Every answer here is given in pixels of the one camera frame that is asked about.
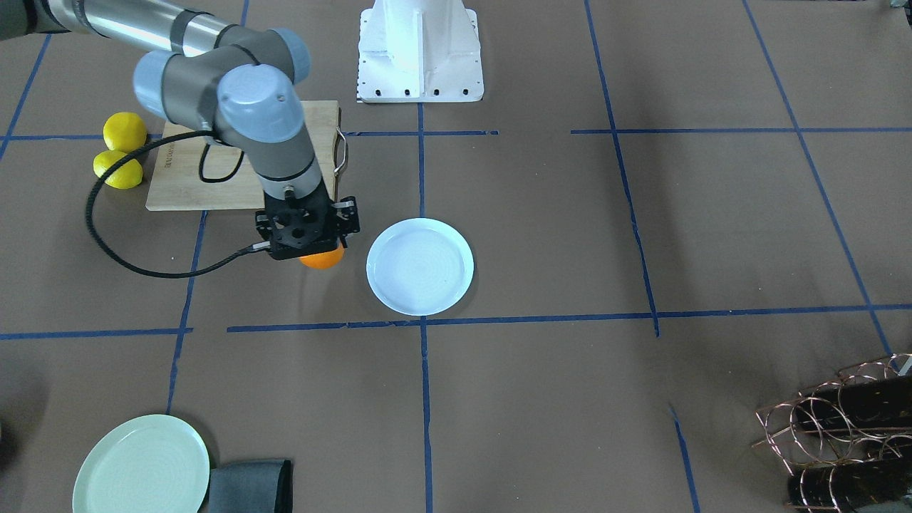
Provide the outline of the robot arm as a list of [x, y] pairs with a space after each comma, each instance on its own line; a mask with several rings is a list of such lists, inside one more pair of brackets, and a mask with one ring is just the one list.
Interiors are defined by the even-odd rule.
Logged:
[[2, 39], [33, 33], [94, 33], [145, 50], [133, 73], [139, 104], [253, 166], [264, 194], [254, 251], [322, 254], [359, 230], [354, 198], [336, 201], [323, 178], [294, 90], [309, 50], [293, 31], [248, 29], [168, 1], [4, 1]]

